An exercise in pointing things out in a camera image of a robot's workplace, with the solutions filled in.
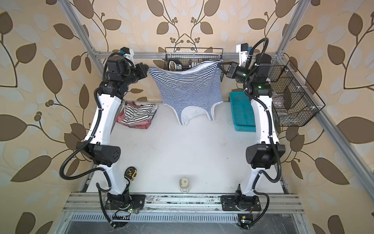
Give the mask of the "red striped folded tank top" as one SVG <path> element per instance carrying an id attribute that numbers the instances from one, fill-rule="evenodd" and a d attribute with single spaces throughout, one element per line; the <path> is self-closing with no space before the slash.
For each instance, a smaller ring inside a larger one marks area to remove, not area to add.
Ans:
<path id="1" fill-rule="evenodd" d="M 116 122 L 129 128 L 148 129 L 157 109 L 157 104 L 136 105 L 135 102 L 125 102 Z"/>

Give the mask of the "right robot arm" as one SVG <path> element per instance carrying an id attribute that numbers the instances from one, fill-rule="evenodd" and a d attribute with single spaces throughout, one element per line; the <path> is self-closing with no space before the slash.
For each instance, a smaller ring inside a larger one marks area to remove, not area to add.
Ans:
<path id="1" fill-rule="evenodd" d="M 285 146 L 280 144 L 277 137 L 272 115 L 272 89 L 268 78 L 271 67 L 271 57 L 265 54 L 269 39 L 259 40 L 249 51 L 246 51 L 246 61 L 239 63 L 224 63 L 219 68 L 230 79 L 243 84 L 243 92 L 250 99 L 256 124 L 256 143 L 247 147 L 245 156 L 250 165 L 249 174 L 238 185 L 235 194 L 222 196 L 221 203 L 225 211 L 260 210 L 259 196 L 256 190 L 261 179 L 266 178 L 271 183 L 281 179 L 281 156 Z"/>

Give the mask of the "aluminium front rail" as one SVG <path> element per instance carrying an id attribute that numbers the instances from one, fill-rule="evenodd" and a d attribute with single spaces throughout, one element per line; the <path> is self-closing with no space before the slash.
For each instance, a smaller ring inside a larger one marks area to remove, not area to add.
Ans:
<path id="1" fill-rule="evenodd" d="M 106 210 L 115 222 L 176 222 L 176 223 L 236 223 L 240 216 L 255 217 L 265 211 L 267 215 L 295 217 L 305 214 L 297 195 L 270 194 L 259 196 L 259 212 L 223 211 L 220 197 L 233 194 L 180 194 L 148 193 L 142 209 Z M 64 212 L 72 214 L 74 221 L 105 221 L 101 208 L 107 198 L 98 193 L 72 193 Z"/>

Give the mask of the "navy striped tank top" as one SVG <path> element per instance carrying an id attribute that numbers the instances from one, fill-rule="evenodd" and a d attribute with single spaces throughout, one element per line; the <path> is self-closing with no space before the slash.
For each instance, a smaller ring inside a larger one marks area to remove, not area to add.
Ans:
<path id="1" fill-rule="evenodd" d="M 164 105 L 173 109 L 180 125 L 187 125 L 197 115 L 215 119 L 215 107 L 223 103 L 221 69 L 217 61 L 208 60 L 181 72 L 151 67 Z"/>

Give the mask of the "small white jar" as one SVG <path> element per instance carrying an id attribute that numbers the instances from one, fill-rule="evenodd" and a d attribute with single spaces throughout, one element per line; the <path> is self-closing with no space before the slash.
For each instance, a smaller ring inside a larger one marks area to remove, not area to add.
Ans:
<path id="1" fill-rule="evenodd" d="M 182 177 L 179 180 L 179 186 L 182 193 L 186 194 L 189 192 L 190 181 L 187 177 Z"/>

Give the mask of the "yellow black tape measure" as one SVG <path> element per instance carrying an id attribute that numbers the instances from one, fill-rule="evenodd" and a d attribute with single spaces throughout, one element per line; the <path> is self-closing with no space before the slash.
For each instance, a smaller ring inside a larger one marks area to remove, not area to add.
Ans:
<path id="1" fill-rule="evenodd" d="M 128 167 L 125 170 L 124 177 L 133 181 L 137 175 L 137 169 L 135 167 Z"/>

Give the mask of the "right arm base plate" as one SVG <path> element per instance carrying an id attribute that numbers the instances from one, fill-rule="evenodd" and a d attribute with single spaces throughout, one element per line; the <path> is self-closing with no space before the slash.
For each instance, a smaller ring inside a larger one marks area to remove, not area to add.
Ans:
<path id="1" fill-rule="evenodd" d="M 259 212 L 262 210 L 258 196 L 248 197 L 241 195 L 239 197 L 223 195 L 220 197 L 223 211 L 242 211 Z"/>

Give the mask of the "black tool set in basket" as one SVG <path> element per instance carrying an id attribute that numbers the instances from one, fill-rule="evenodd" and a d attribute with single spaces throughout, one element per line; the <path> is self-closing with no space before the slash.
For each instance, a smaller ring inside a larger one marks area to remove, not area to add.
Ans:
<path id="1" fill-rule="evenodd" d="M 172 58 L 168 60 L 169 71 L 186 71 L 192 68 L 192 60 Z"/>

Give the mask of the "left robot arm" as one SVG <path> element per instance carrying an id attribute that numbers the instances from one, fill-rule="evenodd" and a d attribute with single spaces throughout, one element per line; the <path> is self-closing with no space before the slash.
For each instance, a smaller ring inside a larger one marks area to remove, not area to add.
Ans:
<path id="1" fill-rule="evenodd" d="M 107 180 L 108 188 L 103 189 L 99 185 L 97 188 L 106 193 L 107 201 L 119 209 L 132 205 L 129 195 L 130 181 L 125 178 L 117 163 L 121 154 L 120 148 L 110 145 L 111 131 L 129 86 L 146 78 L 148 69 L 143 63 L 134 63 L 133 50 L 129 48 L 121 48 L 119 52 L 109 55 L 104 65 L 102 82 L 94 91 L 97 109 L 93 124 L 84 141 L 77 143 L 73 153 L 59 170 L 60 177 L 65 180 L 74 180 L 101 171 Z M 76 176 L 67 175 L 65 167 L 79 152 L 85 152 L 97 167 Z"/>

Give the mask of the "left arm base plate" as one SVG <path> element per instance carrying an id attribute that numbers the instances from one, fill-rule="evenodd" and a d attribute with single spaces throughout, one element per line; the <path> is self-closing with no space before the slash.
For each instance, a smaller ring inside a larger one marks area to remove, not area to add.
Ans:
<path id="1" fill-rule="evenodd" d="M 125 210 L 129 209 L 142 209 L 145 204 L 145 195 L 112 195 L 107 194 L 107 200 L 105 202 L 106 210 Z"/>

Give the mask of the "black white striped tank top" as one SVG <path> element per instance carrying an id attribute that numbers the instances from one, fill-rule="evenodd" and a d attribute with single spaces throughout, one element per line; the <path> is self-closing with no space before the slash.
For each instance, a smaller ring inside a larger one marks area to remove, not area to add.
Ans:
<path id="1" fill-rule="evenodd" d="M 153 119 L 157 109 L 157 104 L 147 104 L 142 106 L 133 106 L 127 104 L 124 106 L 124 113 L 121 121 L 128 125 L 148 122 Z"/>

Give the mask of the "teal plastic basket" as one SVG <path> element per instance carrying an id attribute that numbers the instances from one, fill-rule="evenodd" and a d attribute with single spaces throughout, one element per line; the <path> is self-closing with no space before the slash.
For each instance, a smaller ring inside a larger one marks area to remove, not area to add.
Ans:
<path id="1" fill-rule="evenodd" d="M 231 92 L 229 98 L 235 130 L 256 132 L 255 115 L 249 97 L 244 92 Z"/>

